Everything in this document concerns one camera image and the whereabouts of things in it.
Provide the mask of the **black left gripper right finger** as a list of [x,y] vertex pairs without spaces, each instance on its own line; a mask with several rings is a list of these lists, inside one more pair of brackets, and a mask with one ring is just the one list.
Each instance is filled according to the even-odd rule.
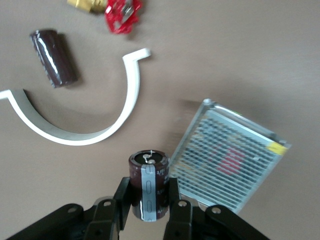
[[169,221],[163,240],[270,240],[223,205],[202,210],[182,200],[177,178],[169,179],[168,199]]

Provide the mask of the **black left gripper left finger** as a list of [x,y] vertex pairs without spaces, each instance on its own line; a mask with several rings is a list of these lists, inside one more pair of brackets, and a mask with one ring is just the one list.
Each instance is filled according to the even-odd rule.
[[113,196],[97,199],[91,208],[66,204],[7,240],[119,240],[130,206],[130,178],[124,177]]

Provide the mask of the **small black capacitor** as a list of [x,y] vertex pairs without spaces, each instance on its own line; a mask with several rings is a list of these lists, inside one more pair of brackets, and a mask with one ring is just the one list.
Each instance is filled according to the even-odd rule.
[[142,150],[128,159],[133,214],[155,222],[169,209],[169,156],[159,150]]

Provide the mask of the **long brown electrolytic capacitor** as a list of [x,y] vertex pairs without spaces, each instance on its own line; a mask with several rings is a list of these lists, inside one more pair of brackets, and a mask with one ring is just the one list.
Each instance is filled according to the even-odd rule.
[[65,87],[78,81],[61,35],[55,29],[38,29],[29,37],[53,88]]

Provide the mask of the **metal mesh power supply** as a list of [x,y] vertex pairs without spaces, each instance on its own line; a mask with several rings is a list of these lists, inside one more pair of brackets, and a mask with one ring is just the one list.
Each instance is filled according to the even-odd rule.
[[174,151],[180,193],[238,213],[290,148],[273,131],[206,98]]

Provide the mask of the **white curved pipe clamp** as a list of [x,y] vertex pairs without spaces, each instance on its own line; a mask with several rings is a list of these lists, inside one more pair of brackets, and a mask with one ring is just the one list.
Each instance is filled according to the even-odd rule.
[[131,115],[140,91],[139,61],[151,56],[151,50],[142,48],[122,57],[127,91],[123,109],[109,127],[94,133],[74,133],[60,129],[44,119],[33,107],[23,89],[0,91],[0,101],[7,100],[18,117],[35,133],[52,142],[67,146],[87,146],[101,142],[113,135]]

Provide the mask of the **red handled brass valve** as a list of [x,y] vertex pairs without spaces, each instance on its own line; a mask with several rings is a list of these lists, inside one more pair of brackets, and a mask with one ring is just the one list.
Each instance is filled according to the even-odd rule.
[[142,7],[140,0],[66,0],[83,11],[104,14],[105,22],[113,34],[129,34],[139,21],[137,15]]

